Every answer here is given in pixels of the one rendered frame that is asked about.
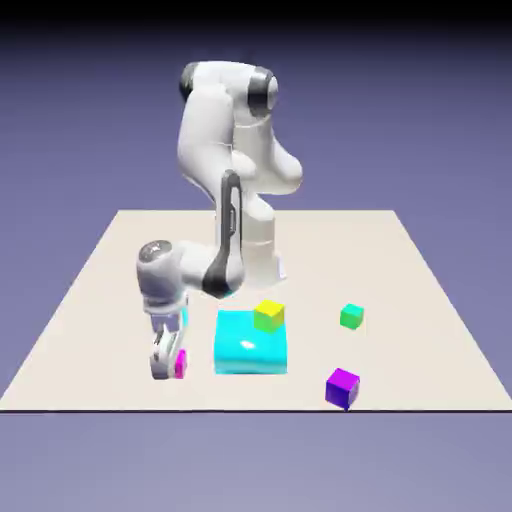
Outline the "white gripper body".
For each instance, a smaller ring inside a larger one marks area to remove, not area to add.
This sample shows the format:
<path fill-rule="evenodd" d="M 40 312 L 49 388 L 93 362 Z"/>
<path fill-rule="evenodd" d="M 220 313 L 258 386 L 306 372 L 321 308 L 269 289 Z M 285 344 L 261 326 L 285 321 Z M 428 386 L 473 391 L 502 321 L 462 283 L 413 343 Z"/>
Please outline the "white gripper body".
<path fill-rule="evenodd" d="M 185 329 L 169 331 L 162 325 L 157 331 L 150 352 L 150 369 L 154 379 L 165 380 L 175 377 L 175 366 L 182 349 Z"/>

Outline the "small yellow cube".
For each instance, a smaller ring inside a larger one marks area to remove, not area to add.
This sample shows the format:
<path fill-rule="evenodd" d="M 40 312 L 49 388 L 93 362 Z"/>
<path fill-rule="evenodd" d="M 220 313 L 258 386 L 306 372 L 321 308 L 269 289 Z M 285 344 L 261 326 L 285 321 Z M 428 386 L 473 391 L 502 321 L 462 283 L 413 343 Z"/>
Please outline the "small yellow cube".
<path fill-rule="evenodd" d="M 254 328 L 266 333 L 273 333 L 285 322 L 285 306 L 265 299 L 253 310 Z"/>

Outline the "small purple cube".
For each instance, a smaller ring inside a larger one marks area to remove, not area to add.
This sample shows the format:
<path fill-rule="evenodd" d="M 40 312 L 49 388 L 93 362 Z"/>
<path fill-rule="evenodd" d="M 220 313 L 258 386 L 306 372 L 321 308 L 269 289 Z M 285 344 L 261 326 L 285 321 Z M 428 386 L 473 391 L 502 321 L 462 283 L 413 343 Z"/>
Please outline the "small purple cube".
<path fill-rule="evenodd" d="M 326 381 L 325 400 L 348 411 L 357 398 L 360 377 L 341 368 L 336 368 Z"/>

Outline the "small green cube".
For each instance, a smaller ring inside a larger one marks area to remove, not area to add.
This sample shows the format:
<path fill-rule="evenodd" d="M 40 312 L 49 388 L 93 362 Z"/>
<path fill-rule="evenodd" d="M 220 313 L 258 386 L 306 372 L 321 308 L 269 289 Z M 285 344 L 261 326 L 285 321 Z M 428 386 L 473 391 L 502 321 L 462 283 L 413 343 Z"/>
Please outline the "small green cube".
<path fill-rule="evenodd" d="M 340 325 L 351 330 L 356 330 L 363 322 L 364 308 L 352 303 L 347 303 L 340 311 Z"/>

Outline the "large cyan box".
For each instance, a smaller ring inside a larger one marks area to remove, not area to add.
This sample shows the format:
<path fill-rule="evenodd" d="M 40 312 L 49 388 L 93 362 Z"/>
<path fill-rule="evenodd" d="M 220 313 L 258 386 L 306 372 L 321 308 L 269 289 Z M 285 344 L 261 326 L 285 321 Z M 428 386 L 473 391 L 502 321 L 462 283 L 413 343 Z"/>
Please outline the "large cyan box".
<path fill-rule="evenodd" d="M 213 359 L 216 374 L 285 374 L 286 325 L 267 333 L 254 326 L 252 311 L 220 310 Z"/>

